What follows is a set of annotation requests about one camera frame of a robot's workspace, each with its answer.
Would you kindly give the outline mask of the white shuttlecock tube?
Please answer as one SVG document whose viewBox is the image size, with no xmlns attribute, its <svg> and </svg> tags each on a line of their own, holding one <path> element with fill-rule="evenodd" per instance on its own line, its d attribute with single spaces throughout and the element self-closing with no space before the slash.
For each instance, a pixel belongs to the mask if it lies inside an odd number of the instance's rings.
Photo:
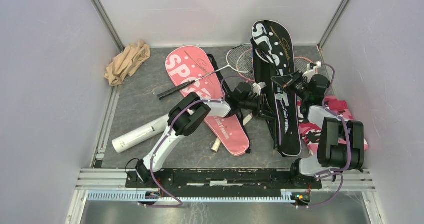
<svg viewBox="0 0 424 224">
<path fill-rule="evenodd" d="M 117 153 L 122 153 L 142 142 L 162 134 L 167 126 L 168 115 L 161 116 L 137 129 L 112 140 L 112 146 Z"/>
</svg>

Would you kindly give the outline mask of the black sport racket bag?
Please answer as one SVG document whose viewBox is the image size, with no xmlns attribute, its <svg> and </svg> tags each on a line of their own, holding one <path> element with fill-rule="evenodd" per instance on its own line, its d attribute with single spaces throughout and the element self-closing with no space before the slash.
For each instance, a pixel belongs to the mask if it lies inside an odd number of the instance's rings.
<svg viewBox="0 0 424 224">
<path fill-rule="evenodd" d="M 302 153 L 298 123 L 297 96 L 287 94 L 272 77 L 295 72 L 294 49 L 289 31 L 273 20 L 258 20 L 252 25 L 251 45 L 254 78 L 265 83 L 265 103 L 270 107 L 273 120 L 267 121 L 273 139 L 273 148 L 283 157 L 298 157 Z"/>
</svg>

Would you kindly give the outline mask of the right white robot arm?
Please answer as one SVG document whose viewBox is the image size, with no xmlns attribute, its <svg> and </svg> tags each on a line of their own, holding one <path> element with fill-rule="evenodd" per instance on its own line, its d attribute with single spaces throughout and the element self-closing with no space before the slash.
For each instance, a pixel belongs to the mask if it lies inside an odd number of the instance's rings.
<svg viewBox="0 0 424 224">
<path fill-rule="evenodd" d="M 300 97 L 303 117 L 321 129 L 317 153 L 298 159 L 295 171 L 288 175 L 293 187 L 302 188 L 309 177 L 320 180 L 345 171 L 363 170 L 364 125 L 360 121 L 347 120 L 324 105 L 326 91 L 332 84 L 327 77 L 315 74 L 308 78 L 297 71 L 273 76 L 271 80 L 289 96 Z"/>
</svg>

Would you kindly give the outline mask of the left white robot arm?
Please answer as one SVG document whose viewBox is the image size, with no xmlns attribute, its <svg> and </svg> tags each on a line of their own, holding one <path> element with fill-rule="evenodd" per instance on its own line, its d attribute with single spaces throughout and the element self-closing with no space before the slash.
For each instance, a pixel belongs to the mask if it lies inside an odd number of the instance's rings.
<svg viewBox="0 0 424 224">
<path fill-rule="evenodd" d="M 157 182 L 156 172 L 163 168 L 165 160 L 176 145 L 192 135 L 203 122 L 212 128 L 217 138 L 237 156 L 250 148 L 240 110 L 251 110 L 254 115 L 266 112 L 267 104 L 262 90 L 264 82 L 249 84 L 241 82 L 234 91 L 221 99 L 201 98 L 191 92 L 160 121 L 162 136 L 153 149 L 135 166 L 138 181 L 145 188 Z"/>
</svg>

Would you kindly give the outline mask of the white frame racket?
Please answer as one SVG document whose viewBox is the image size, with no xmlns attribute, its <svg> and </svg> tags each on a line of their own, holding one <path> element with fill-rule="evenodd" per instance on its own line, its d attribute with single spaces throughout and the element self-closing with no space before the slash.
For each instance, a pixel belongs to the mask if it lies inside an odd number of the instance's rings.
<svg viewBox="0 0 424 224">
<path fill-rule="evenodd" d="M 228 69 L 237 72 L 243 79 L 255 82 L 253 48 L 242 44 L 230 49 L 226 55 L 226 65 L 217 67 L 212 54 L 193 45 L 183 46 L 172 51 L 165 60 L 166 71 L 175 85 L 158 94 L 162 100 L 180 92 L 184 97 L 194 92 L 203 99 L 221 99 L 225 94 L 221 82 L 221 71 Z"/>
</svg>

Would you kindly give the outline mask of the pink sport racket bag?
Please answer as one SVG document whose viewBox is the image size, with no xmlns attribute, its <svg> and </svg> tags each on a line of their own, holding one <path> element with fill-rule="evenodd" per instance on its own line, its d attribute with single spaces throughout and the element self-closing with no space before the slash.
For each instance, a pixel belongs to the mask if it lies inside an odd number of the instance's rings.
<svg viewBox="0 0 424 224">
<path fill-rule="evenodd" d="M 180 91 L 184 98 L 192 92 L 202 99 L 218 100 L 224 96 L 221 89 L 223 76 L 220 72 L 214 73 L 218 64 L 200 47 L 188 45 L 173 50 L 165 60 L 165 68 L 175 86 L 201 78 Z M 219 139 L 231 155 L 241 156 L 249 150 L 251 142 L 241 117 L 208 116 L 203 122 L 215 134 L 214 139 Z"/>
</svg>

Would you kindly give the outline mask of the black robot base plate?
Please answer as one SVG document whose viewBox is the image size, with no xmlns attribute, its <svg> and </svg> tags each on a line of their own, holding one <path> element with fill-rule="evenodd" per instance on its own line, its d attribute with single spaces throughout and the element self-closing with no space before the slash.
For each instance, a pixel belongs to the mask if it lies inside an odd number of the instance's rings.
<svg viewBox="0 0 424 224">
<path fill-rule="evenodd" d="M 155 173 L 143 182 L 136 171 L 127 172 L 126 188 L 164 188 L 161 197 L 182 198 L 265 198 L 279 197 L 281 190 L 319 190 L 322 183 L 287 169 L 172 169 Z"/>
</svg>

